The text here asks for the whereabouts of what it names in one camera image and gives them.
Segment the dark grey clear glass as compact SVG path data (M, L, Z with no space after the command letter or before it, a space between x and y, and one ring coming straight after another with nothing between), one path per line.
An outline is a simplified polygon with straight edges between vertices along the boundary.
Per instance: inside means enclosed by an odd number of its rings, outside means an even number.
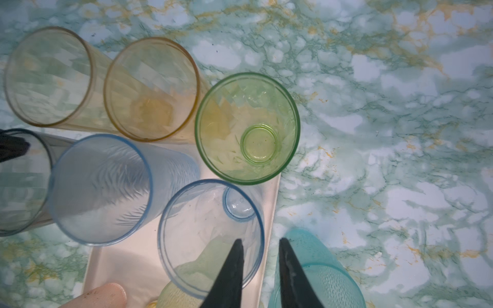
M29 142L30 149L24 156L1 162L1 237L53 223L46 205L51 170L75 143L74 139L31 130L16 137Z

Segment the yellow glass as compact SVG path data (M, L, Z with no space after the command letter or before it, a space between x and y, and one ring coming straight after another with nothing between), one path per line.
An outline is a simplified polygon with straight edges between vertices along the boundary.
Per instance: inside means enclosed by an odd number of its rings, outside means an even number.
M117 133L103 98L111 63L75 32L39 29L9 56L6 101L18 118L35 127Z
M113 60L103 87L107 115L139 142L195 143L195 118L210 83L178 43L149 37Z

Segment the green clear glass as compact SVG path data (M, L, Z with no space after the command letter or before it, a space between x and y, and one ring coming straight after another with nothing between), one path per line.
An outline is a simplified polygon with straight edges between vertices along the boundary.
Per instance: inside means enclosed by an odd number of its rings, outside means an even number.
M300 140L292 95L260 73L237 73L216 83L201 101L195 140L205 165L238 185L257 185L290 163Z

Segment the teal clear glass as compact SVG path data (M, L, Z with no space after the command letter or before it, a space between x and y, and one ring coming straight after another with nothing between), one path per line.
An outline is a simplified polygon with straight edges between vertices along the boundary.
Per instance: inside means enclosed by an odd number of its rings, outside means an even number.
M170 280L204 299L237 239L243 244L242 286L253 279L265 247L262 190L218 179L193 182L177 192L163 211L157 244Z

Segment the blue clear glass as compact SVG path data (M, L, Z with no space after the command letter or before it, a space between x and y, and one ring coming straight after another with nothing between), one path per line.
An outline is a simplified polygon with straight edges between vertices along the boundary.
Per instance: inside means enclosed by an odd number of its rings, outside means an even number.
M175 193L199 178L198 164L185 153L96 134L58 159L47 205L72 240L113 245L161 215Z

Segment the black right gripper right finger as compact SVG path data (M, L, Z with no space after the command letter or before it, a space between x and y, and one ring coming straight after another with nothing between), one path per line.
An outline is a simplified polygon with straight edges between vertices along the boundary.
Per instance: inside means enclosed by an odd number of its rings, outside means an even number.
M284 237L279 241L279 276L282 307L323 308L290 242Z

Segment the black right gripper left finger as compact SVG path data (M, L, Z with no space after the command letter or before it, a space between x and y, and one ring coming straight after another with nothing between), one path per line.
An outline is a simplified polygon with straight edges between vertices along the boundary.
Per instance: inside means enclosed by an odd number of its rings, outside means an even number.
M237 239L200 308L241 307L244 252L242 240Z

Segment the frosted pink glass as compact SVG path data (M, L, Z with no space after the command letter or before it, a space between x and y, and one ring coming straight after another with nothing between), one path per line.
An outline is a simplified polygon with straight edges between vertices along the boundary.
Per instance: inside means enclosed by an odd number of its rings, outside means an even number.
M127 295L123 287L117 283L108 283L88 291L75 299L63 304L60 308L116 308L127 306Z

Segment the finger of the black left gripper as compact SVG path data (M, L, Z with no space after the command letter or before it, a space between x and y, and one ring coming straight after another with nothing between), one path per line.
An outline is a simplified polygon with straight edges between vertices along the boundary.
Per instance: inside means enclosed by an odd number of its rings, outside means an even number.
M1 131L1 162L26 155L30 149L30 143L22 137L16 137L17 134L26 132L27 130Z

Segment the frosted light green glass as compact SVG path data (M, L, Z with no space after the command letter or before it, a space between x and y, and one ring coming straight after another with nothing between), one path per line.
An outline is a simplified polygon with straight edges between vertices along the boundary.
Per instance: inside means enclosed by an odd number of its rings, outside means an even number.
M170 282L159 295L156 308L198 308L202 302L203 300L188 295Z

